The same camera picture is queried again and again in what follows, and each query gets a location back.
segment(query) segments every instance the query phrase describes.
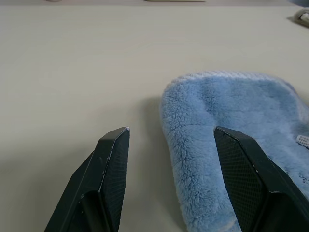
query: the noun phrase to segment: table surface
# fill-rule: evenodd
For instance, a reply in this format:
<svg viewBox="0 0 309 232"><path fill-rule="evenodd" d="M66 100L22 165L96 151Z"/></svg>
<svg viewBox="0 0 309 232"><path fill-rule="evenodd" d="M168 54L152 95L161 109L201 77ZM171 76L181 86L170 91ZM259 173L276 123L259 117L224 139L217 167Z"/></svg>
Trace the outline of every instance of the table surface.
<svg viewBox="0 0 309 232"><path fill-rule="evenodd" d="M264 72L309 102L299 7L68 2L0 6L1 231L43 231L98 139L130 126L119 231L184 232L158 110L179 75Z"/></svg>

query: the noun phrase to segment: light blue microfiber cloth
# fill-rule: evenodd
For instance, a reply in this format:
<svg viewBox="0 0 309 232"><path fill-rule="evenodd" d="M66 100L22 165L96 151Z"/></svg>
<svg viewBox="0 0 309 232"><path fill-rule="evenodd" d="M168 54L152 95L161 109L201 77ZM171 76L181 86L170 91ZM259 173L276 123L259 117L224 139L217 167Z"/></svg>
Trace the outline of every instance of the light blue microfiber cloth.
<svg viewBox="0 0 309 232"><path fill-rule="evenodd" d="M281 79L252 72L202 72L165 90L161 120L189 232L240 232L225 190L213 129L253 137L309 199L309 109Z"/></svg>

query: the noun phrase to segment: beige table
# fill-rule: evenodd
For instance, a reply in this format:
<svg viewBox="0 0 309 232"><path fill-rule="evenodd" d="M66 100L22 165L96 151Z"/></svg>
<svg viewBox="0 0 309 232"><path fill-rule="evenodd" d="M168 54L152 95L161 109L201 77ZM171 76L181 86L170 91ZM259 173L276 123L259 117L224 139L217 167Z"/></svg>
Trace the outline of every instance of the beige table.
<svg viewBox="0 0 309 232"><path fill-rule="evenodd" d="M0 231L42 232L97 140L131 127L120 232L183 232L158 106L175 77L261 71L309 102L298 7L0 6Z"/></svg>

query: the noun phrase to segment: fluffy fabric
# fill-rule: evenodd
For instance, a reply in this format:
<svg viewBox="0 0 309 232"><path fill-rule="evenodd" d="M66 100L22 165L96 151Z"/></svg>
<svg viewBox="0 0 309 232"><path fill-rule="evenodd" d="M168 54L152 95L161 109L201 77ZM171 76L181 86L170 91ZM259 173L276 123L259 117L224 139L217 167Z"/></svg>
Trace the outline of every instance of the fluffy fabric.
<svg viewBox="0 0 309 232"><path fill-rule="evenodd" d="M309 109L288 83L251 72L202 72L165 90L161 120L183 218L190 232L239 232L220 169L213 129L253 137L309 198Z"/></svg>

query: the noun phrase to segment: white fabric tag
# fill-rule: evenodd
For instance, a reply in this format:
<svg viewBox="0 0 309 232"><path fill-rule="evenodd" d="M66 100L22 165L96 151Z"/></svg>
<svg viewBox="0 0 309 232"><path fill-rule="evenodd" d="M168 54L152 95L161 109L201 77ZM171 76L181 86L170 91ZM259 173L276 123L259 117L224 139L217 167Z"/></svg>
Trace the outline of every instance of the white fabric tag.
<svg viewBox="0 0 309 232"><path fill-rule="evenodd" d="M304 135L299 135L296 138L296 142L302 146L305 146L306 148L309 148L309 137Z"/></svg>

